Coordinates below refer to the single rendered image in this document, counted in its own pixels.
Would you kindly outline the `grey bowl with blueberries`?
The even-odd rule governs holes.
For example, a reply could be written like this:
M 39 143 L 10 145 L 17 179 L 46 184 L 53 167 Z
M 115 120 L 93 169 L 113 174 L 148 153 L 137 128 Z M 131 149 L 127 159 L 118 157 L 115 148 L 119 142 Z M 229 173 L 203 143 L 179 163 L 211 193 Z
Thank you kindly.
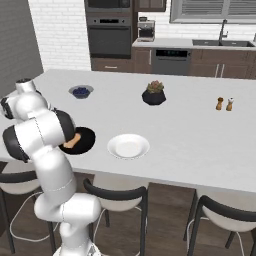
M 89 85 L 78 85 L 78 86 L 71 87 L 69 89 L 69 93 L 72 94 L 77 99 L 85 99 L 93 91 L 94 91 L 94 88 Z

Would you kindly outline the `dark sink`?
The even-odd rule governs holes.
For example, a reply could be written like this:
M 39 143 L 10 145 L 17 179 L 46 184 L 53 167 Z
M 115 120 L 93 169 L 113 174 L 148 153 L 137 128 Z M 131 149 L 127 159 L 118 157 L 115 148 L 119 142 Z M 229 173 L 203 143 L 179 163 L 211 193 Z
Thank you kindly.
M 194 46 L 229 46 L 229 47 L 256 47 L 249 41 L 234 41 L 234 40 L 192 40 Z

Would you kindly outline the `silver coffee machine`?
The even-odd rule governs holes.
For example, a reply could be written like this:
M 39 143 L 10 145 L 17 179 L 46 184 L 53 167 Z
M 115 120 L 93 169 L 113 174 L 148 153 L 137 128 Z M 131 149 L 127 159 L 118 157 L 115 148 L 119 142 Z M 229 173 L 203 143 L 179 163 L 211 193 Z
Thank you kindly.
M 137 23 L 138 41 L 139 42 L 153 42 L 155 39 L 155 21 L 149 20 L 143 16 L 139 18 Z

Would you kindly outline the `black round plate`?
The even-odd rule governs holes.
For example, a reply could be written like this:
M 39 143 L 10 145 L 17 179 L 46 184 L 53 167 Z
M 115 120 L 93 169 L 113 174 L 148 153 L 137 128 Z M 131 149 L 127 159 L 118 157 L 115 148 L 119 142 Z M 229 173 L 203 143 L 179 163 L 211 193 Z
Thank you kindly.
M 81 135 L 81 139 L 73 146 L 73 148 L 65 148 L 63 144 L 59 146 L 59 148 L 70 155 L 79 155 L 89 151 L 96 139 L 96 135 L 93 130 L 86 127 L 77 127 L 75 134 L 79 133 Z

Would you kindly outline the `black and white stool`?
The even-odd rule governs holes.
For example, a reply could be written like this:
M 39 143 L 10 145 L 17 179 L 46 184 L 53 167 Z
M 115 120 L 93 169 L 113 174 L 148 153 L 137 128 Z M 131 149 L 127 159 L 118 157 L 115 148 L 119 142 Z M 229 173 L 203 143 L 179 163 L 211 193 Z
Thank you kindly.
M 187 242 L 187 256 L 194 254 L 201 220 L 209 220 L 230 232 L 226 248 L 230 247 L 237 235 L 242 256 L 245 256 L 240 233 L 256 230 L 256 194 L 196 189 L 183 237 Z
M 23 195 L 30 193 L 33 201 L 36 201 L 35 190 L 39 187 L 40 184 L 31 164 L 24 164 L 18 161 L 9 162 L 0 173 L 0 207 L 12 254 L 15 253 L 13 242 L 15 235 L 10 230 L 13 220 L 9 218 L 5 194 Z
M 133 208 L 141 211 L 140 249 L 136 256 L 145 256 L 145 239 L 148 223 L 148 186 L 145 180 L 110 174 L 95 174 L 93 181 L 85 178 L 84 188 L 99 198 L 105 214 L 106 226 L 110 226 L 109 212 L 125 212 Z

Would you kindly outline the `white round bowl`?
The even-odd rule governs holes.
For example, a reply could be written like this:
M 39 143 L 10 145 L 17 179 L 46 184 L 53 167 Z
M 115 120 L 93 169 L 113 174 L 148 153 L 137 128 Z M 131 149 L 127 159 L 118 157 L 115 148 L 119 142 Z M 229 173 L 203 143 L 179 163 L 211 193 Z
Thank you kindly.
M 117 158 L 131 160 L 144 156 L 150 149 L 148 140 L 137 134 L 121 134 L 107 144 L 109 153 Z

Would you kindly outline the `window with grey blinds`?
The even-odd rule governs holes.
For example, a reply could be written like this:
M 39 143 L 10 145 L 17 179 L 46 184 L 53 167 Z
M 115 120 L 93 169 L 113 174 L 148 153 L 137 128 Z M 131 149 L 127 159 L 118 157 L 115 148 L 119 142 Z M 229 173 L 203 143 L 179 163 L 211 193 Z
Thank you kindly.
M 171 23 L 256 24 L 256 0 L 171 0 Z

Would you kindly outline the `black wall oven stack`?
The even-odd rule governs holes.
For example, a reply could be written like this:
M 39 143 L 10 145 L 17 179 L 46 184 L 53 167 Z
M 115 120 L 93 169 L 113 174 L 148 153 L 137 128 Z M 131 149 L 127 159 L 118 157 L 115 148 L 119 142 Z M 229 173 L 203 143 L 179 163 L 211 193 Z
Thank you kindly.
M 132 0 L 85 0 L 90 56 L 130 59 Z

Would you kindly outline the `black dishwasher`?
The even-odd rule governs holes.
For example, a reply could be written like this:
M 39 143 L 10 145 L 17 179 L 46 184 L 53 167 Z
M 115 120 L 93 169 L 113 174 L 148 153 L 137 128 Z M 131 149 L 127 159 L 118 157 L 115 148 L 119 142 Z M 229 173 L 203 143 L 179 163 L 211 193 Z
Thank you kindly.
M 152 51 L 152 73 L 186 76 L 190 60 L 190 49 L 156 48 Z

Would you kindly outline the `succulent in black pot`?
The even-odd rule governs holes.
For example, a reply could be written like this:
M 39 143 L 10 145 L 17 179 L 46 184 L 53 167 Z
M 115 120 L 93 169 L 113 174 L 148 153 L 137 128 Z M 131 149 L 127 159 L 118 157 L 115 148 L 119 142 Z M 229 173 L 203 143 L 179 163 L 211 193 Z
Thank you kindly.
M 163 89 L 164 85 L 162 82 L 158 80 L 152 81 L 142 94 L 143 101 L 151 106 L 162 104 L 166 100 Z

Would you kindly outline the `brown wall cupboard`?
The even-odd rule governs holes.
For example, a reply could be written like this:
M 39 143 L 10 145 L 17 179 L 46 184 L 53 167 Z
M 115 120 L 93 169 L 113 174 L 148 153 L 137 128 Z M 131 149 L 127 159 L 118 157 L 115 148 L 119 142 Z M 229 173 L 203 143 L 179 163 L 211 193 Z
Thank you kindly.
M 165 12 L 167 0 L 135 0 L 136 12 Z

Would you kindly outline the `brown base cupboards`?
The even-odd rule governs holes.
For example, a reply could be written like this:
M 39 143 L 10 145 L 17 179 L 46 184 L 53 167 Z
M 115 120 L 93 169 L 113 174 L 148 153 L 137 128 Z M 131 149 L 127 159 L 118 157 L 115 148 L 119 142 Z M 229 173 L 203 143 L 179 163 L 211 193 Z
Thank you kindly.
M 153 50 L 133 47 L 130 59 L 92 58 L 93 71 L 153 73 Z M 188 74 L 256 80 L 256 50 L 193 49 Z

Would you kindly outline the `dark tap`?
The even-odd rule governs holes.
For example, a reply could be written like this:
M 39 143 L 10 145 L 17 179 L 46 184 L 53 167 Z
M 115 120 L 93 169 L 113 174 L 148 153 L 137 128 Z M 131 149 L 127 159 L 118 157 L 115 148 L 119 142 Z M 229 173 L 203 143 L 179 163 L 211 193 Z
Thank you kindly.
M 220 29 L 220 33 L 219 33 L 219 38 L 218 38 L 219 45 L 221 44 L 222 40 L 224 38 L 227 38 L 227 36 L 228 36 L 228 32 L 226 34 L 224 33 L 224 27 L 227 24 L 227 22 L 228 22 L 227 19 L 224 19 L 222 21 L 222 25 L 221 25 L 221 29 Z

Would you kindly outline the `brown chicken drumstick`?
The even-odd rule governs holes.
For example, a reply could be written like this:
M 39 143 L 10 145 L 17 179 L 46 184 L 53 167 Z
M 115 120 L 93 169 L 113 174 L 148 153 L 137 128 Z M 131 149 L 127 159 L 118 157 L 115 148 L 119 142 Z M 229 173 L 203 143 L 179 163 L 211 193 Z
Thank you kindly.
M 63 147 L 65 148 L 73 148 L 73 146 L 81 139 L 81 135 L 79 133 L 76 133 L 74 138 L 68 142 L 65 142 L 63 144 Z

